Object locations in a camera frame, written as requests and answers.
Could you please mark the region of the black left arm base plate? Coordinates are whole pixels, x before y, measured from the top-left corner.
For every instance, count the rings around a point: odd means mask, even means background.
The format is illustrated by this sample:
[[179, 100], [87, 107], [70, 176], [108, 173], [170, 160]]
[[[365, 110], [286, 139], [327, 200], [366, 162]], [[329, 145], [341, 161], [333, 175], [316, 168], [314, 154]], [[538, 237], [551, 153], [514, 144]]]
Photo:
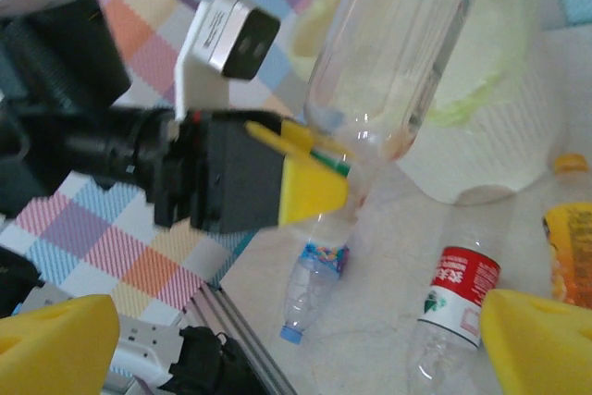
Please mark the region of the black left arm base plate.
[[173, 395], [272, 395], [240, 344], [208, 327], [186, 327], [171, 378], [159, 388]]

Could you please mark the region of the crushed clear bottle blue cap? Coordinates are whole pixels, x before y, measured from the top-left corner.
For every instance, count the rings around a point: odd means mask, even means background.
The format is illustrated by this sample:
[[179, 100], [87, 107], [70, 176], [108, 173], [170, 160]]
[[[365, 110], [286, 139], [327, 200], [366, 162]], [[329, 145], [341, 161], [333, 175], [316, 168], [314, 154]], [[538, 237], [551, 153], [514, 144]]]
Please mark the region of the crushed clear bottle blue cap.
[[294, 345], [327, 305], [348, 264], [353, 222], [346, 216], [320, 215], [294, 226], [302, 250], [285, 291], [284, 324], [279, 336]]

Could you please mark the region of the yellow orange juice bottle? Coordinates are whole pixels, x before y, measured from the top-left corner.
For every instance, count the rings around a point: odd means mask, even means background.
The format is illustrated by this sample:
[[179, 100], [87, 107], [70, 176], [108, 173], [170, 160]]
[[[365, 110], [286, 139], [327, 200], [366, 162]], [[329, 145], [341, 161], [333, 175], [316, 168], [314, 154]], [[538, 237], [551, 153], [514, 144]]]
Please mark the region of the yellow orange juice bottle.
[[542, 216], [555, 300], [592, 310], [592, 167], [581, 154], [556, 158]]

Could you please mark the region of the tall clear plastic bottle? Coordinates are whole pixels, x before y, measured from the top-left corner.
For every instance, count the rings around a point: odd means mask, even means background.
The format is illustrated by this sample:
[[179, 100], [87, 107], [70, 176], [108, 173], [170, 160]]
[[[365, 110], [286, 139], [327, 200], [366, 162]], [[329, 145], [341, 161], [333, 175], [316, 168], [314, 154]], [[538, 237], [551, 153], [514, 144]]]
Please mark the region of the tall clear plastic bottle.
[[334, 141], [352, 199], [405, 154], [421, 127], [474, 0], [340, 0], [304, 104]]

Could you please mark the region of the red white label bottle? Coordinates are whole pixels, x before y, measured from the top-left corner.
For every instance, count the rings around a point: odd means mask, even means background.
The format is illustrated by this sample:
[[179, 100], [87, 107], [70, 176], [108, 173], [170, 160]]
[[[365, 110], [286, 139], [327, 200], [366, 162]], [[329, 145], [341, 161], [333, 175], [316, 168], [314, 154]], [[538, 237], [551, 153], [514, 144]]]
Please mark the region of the red white label bottle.
[[464, 395], [469, 389], [483, 300], [499, 277], [500, 265], [479, 251], [442, 250], [407, 352], [409, 395]]

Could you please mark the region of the cream plastic bin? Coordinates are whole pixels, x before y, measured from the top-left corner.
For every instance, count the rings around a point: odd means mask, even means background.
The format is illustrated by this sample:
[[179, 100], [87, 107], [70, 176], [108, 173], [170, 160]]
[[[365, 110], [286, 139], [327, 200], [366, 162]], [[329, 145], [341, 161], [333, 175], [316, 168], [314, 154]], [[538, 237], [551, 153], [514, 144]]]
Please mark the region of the cream plastic bin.
[[494, 95], [495, 104], [452, 127], [429, 123], [433, 98], [409, 150], [392, 161], [445, 204], [486, 203], [528, 187], [545, 173], [564, 134], [564, 116], [548, 86], [540, 21], [524, 72], [503, 81]]

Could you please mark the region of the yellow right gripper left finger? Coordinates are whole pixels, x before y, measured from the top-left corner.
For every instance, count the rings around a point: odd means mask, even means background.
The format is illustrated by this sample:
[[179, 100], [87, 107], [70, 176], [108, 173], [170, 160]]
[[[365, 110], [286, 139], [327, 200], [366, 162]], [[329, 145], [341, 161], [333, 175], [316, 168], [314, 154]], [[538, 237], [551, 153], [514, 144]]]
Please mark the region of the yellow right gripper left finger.
[[104, 294], [0, 319], [0, 395], [100, 395], [118, 338]]

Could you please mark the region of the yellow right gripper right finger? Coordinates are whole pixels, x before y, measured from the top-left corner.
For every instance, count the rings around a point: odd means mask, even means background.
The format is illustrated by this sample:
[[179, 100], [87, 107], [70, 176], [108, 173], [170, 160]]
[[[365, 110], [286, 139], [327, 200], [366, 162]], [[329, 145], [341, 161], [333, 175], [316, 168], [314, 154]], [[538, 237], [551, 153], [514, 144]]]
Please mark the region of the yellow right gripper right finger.
[[492, 290], [480, 325], [503, 395], [592, 395], [592, 310]]

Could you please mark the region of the aluminium mounting rail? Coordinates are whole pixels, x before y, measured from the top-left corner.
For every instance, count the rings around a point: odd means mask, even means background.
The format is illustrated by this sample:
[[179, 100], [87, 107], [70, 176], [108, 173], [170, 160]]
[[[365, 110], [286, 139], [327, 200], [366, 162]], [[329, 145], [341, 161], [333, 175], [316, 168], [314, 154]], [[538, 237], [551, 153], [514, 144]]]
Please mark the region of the aluminium mounting rail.
[[221, 288], [205, 284], [191, 296], [176, 319], [177, 327], [208, 327], [225, 343], [233, 339], [267, 395], [298, 395], [256, 336], [235, 303]]

